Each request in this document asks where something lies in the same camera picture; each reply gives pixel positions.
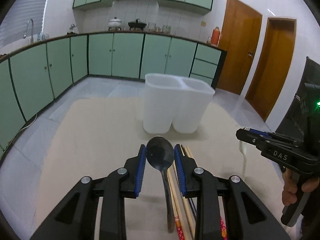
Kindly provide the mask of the right hand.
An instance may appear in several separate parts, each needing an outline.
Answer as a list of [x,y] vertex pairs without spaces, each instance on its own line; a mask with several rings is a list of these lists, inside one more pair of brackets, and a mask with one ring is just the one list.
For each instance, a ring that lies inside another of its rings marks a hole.
[[[292,180],[292,171],[286,169],[283,173],[284,187],[282,191],[282,202],[285,206],[295,204],[297,201],[296,193],[298,191],[298,186],[295,181]],[[305,193],[310,193],[317,189],[319,186],[319,178],[312,178],[307,180],[300,188]]]

